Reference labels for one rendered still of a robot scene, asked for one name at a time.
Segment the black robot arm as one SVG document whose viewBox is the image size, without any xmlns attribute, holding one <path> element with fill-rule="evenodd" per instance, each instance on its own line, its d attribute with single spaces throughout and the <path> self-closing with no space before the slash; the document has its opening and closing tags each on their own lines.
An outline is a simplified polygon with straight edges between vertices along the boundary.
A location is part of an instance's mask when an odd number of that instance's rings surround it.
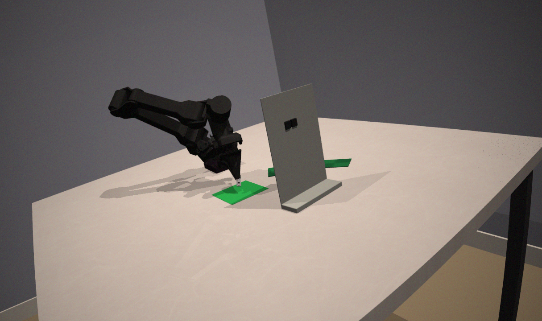
<svg viewBox="0 0 542 321">
<path fill-rule="evenodd" d="M 136 118 L 177 138 L 190 154 L 198 155 L 202 162 L 218 159 L 218 143 L 204 128 L 210 125 L 211 132 L 230 125 L 232 103 L 223 95 L 213 99 L 179 102 L 145 93 L 141 89 L 116 90 L 108 106 L 111 115 L 124 119 Z M 168 117 L 177 118 L 178 121 Z"/>
</svg>

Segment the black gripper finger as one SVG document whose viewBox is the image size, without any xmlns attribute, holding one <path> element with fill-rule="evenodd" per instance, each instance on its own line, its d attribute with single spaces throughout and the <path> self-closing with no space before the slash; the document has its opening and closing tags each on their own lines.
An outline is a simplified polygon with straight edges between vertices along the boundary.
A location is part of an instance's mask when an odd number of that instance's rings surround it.
<svg viewBox="0 0 542 321">
<path fill-rule="evenodd" d="M 241 149 L 221 154 L 221 159 L 228 163 L 234 177 L 240 178 Z"/>
<path fill-rule="evenodd" d="M 234 175 L 233 175 L 233 173 L 232 173 L 230 167 L 228 166 L 228 163 L 227 163 L 227 162 L 225 162 L 224 160 L 222 160 L 222 161 L 220 161 L 220 164 L 221 164 L 222 166 L 226 166 L 226 167 L 228 168 L 228 170 L 231 172 L 232 176 L 234 177 Z M 234 179 L 236 180 L 236 177 L 234 177 Z"/>
</svg>

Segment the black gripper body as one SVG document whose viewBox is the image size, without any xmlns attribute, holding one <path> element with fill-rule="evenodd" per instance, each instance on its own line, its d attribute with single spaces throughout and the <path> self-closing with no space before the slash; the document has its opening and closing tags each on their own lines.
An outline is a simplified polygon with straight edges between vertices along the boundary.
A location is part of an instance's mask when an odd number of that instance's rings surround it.
<svg viewBox="0 0 542 321">
<path fill-rule="evenodd" d="M 225 154 L 227 152 L 233 152 L 235 150 L 238 150 L 237 148 L 237 142 L 239 144 L 242 144 L 242 137 L 241 134 L 235 132 L 233 133 L 233 128 L 230 125 L 224 125 L 220 126 L 212 131 L 212 136 L 215 138 L 216 142 L 218 143 L 219 148 L 217 148 L 218 154 Z M 219 166 L 219 169 L 226 167 L 222 166 L 220 164 L 220 161 L 223 159 L 220 158 L 217 159 L 217 163 Z"/>
</svg>

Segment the grey panel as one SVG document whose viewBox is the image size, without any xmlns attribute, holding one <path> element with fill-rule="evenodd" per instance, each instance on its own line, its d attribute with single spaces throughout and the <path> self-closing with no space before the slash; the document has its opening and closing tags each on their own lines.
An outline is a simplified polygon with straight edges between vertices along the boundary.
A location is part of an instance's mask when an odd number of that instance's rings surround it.
<svg viewBox="0 0 542 321">
<path fill-rule="evenodd" d="M 260 101 L 281 208 L 300 213 L 342 185 L 327 179 L 313 86 Z"/>
</svg>

